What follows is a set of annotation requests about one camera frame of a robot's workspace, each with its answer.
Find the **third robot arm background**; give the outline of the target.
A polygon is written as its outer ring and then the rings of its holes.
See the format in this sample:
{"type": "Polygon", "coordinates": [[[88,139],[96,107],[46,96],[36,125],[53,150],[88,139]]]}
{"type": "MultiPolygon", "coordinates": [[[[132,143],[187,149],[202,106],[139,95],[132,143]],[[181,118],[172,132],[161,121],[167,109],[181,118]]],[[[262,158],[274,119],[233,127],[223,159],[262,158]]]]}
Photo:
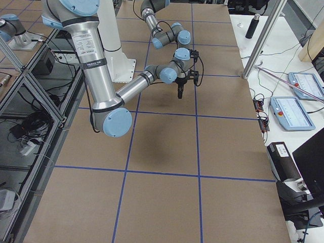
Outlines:
{"type": "Polygon", "coordinates": [[[32,35],[26,31],[15,14],[1,16],[1,38],[16,51],[31,51],[37,44],[37,40],[32,41],[32,35]]]}

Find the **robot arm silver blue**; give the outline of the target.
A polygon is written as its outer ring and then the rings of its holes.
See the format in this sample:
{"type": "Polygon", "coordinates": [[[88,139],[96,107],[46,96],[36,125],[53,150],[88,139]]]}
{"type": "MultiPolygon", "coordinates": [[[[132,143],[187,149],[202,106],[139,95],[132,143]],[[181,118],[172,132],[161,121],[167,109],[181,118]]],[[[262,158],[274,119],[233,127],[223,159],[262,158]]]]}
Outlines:
{"type": "Polygon", "coordinates": [[[141,16],[148,25],[152,43],[160,49],[172,42],[178,44],[170,63],[149,65],[137,77],[115,90],[107,60],[108,48],[119,44],[115,10],[112,1],[43,1],[43,23],[67,31],[72,38],[81,70],[93,97],[90,120],[95,130],[110,137],[121,137],[132,125],[132,115],[125,104],[156,80],[171,84],[190,68],[191,34],[180,23],[169,31],[158,25],[155,14],[169,1],[143,1],[141,16]]]}
{"type": "Polygon", "coordinates": [[[172,25],[165,21],[158,21],[155,14],[166,8],[170,1],[158,0],[143,1],[141,4],[141,17],[149,27],[152,43],[156,49],[175,42],[178,47],[190,49],[191,33],[186,30],[180,23],[172,25]]]}

